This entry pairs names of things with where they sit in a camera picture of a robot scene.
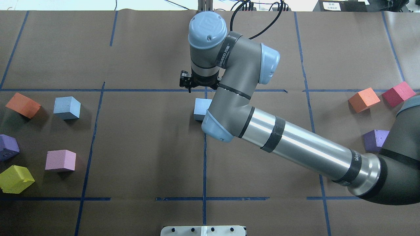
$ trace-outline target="cube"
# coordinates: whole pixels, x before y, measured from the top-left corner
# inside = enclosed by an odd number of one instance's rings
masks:
[[[57,97],[54,103],[54,114],[63,120],[78,119],[80,102],[74,97]]]
[[[349,102],[356,113],[371,108],[373,105],[380,101],[381,100],[379,100],[379,97],[376,95],[372,88],[362,90],[349,99]]]
[[[365,143],[365,150],[367,152],[379,152],[388,136],[389,131],[387,130],[372,130],[363,135],[363,141]]]
[[[23,116],[26,116],[29,119],[32,119],[32,117],[41,108],[41,105],[20,93],[15,93],[12,99],[10,99],[10,101],[6,104],[6,107]]]
[[[209,109],[211,99],[196,98],[194,106],[194,119],[196,121],[203,121],[207,109]]]
[[[72,171],[76,166],[76,153],[68,150],[57,150],[47,152],[47,163],[45,170],[53,172]]]
[[[395,107],[415,95],[416,93],[411,89],[410,85],[404,81],[383,93],[382,97],[391,105],[391,107]]]
[[[0,161],[5,161],[19,154],[20,150],[16,139],[0,134]]]
[[[28,168],[13,165],[0,174],[3,193],[19,194],[35,182]]]

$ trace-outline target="white floor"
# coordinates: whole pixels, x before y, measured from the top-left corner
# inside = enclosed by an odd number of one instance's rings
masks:
[[[165,0],[117,0],[117,10],[183,10]],[[172,0],[189,9],[197,9],[197,0]],[[236,0],[213,0],[215,9],[230,10]],[[255,3],[273,3],[275,0],[253,0]],[[312,11],[317,0],[286,0],[293,11]],[[0,0],[0,10],[114,10],[115,0]],[[255,4],[257,10],[268,10],[270,5]],[[407,7],[420,12],[415,0],[410,0]]]

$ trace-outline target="light pink cube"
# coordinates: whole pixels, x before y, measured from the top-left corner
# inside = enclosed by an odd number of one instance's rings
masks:
[[[395,107],[415,95],[416,93],[410,85],[408,85],[407,82],[402,82],[383,93],[382,97],[384,97],[392,107]]]
[[[63,172],[74,170],[76,153],[68,150],[48,151],[45,170]]]

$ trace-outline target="light blue cube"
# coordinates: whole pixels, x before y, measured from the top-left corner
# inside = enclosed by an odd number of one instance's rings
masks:
[[[207,109],[209,109],[211,99],[196,98],[194,106],[194,119],[196,121],[203,121]]]
[[[57,97],[55,98],[54,114],[63,120],[78,119],[80,102],[74,97]]]

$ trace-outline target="yellow cube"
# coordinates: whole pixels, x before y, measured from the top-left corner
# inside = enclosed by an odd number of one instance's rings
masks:
[[[3,193],[19,194],[35,182],[28,168],[13,165],[0,174]]]

